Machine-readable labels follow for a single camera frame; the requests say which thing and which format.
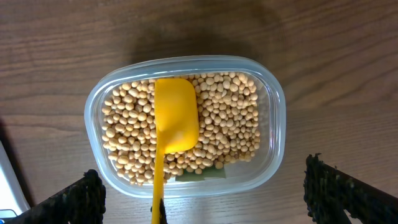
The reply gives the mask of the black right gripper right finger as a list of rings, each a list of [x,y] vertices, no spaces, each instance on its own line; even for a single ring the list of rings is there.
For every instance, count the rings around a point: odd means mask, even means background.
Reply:
[[[319,160],[306,158],[303,199],[308,216],[317,224],[361,223],[397,224],[397,198]]]

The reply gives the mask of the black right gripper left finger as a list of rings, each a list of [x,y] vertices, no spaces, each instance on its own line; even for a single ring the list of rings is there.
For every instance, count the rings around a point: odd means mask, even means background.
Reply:
[[[106,187],[97,171],[44,200],[6,224],[102,224],[106,212]]]

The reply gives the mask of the yellow plastic scoop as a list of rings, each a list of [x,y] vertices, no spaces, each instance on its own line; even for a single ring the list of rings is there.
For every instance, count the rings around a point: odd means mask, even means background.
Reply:
[[[166,223],[164,207],[164,155],[196,145],[199,135],[196,93],[182,78],[155,81],[155,125],[157,149],[152,199],[152,224]]]

